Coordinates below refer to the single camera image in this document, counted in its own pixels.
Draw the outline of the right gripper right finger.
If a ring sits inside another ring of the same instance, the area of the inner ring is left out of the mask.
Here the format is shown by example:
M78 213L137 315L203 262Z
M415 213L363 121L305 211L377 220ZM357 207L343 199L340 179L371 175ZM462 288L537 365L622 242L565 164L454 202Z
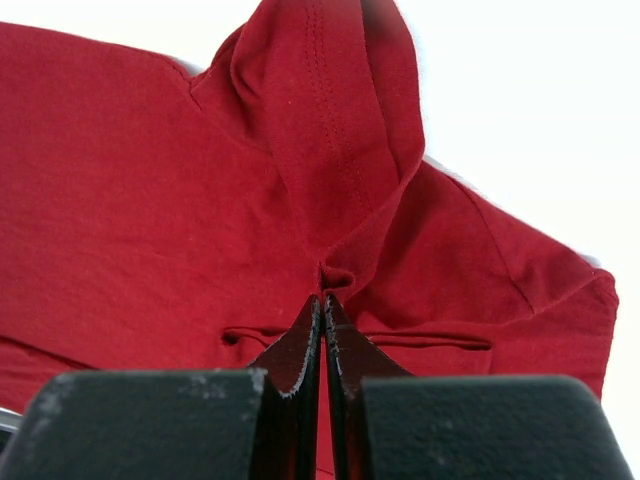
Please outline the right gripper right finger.
M628 479L589 388L568 376L411 375L325 303L339 479Z

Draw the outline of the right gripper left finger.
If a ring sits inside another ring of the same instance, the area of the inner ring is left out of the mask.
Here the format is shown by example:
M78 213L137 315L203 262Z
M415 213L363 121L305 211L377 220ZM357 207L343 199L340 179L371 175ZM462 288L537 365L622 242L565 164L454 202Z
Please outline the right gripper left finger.
M1 456L5 479L311 479L321 304L243 369L63 374Z

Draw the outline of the dark red t shirt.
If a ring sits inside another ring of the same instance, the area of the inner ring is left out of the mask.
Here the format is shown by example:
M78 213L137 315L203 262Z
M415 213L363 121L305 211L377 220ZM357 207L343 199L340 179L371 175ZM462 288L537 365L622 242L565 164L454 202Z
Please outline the dark red t shirt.
M610 273L425 162L391 1L263 1L190 75L1 27L1 456L63 374L243 369L325 303L417 377L568 376L601 398Z

